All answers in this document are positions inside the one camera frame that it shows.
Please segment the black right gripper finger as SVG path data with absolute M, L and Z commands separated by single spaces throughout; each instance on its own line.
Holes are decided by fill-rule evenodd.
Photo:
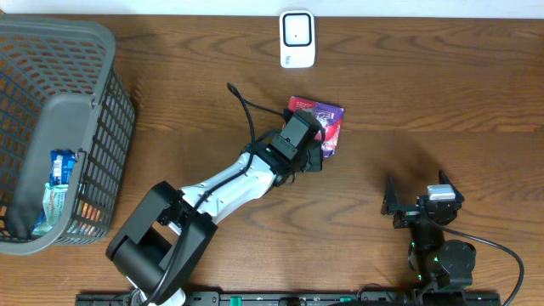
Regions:
M 399 207 L 399 200 L 394 186 L 394 179 L 388 177 L 382 201 L 381 214 L 395 214 Z
M 452 189 L 455 196 L 459 195 L 458 189 L 455 187 L 455 185 L 450 181 L 448 176 L 446 175 L 444 170 L 439 170 L 439 183 L 440 184 L 447 184 Z

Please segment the red purple Carefree pad pack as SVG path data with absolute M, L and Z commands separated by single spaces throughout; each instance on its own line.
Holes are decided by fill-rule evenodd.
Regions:
M 292 96 L 289 100 L 288 109 L 290 111 L 307 111 L 320 122 L 325 129 L 325 141 L 321 146 L 323 156 L 325 158 L 332 157 L 336 152 L 341 126 L 343 124 L 344 108 Z

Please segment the blue snack packet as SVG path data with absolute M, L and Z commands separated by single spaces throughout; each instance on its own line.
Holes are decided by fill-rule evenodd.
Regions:
M 70 183 L 73 167 L 77 162 L 76 154 L 71 150 L 52 150 L 49 181 L 51 185 Z

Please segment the green tissue pack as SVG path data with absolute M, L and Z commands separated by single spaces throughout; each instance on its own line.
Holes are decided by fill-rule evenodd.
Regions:
M 31 233 L 33 235 L 45 235 L 59 222 L 64 210 L 65 195 L 68 187 L 68 184 L 45 184 L 42 211 L 32 226 Z

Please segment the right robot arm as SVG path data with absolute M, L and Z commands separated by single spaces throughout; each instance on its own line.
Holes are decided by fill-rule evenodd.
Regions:
M 381 214 L 393 218 L 393 227 L 411 232 L 408 260 L 428 292 L 462 290 L 473 284 L 475 247 L 459 240 L 446 240 L 444 227 L 457 218 L 464 196 L 439 171 L 439 182 L 413 204 L 403 204 L 394 179 L 389 177 Z

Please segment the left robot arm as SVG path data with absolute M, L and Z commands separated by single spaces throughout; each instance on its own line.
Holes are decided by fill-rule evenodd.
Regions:
M 266 143 L 254 139 L 221 173 L 180 189 L 153 186 L 106 248 L 106 257 L 136 287 L 145 305 L 181 305 L 182 288 L 218 229 L 249 201 L 298 172 L 319 172 L 319 121 L 295 111 Z

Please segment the grey plastic basket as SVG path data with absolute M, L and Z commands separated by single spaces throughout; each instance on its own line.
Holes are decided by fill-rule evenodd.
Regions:
M 2 16 L 2 253 L 107 235 L 136 119 L 115 56 L 115 38 L 98 23 Z M 76 163 L 59 221 L 35 235 L 54 150 L 73 152 Z

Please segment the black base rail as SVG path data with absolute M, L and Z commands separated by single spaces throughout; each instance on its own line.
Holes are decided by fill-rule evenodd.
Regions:
M 409 293 L 365 291 L 362 293 L 220 293 L 189 292 L 175 297 L 167 305 L 182 306 L 320 306 L 320 305 L 468 305 L 496 306 L 501 303 L 496 293 L 429 293 L 416 301 Z

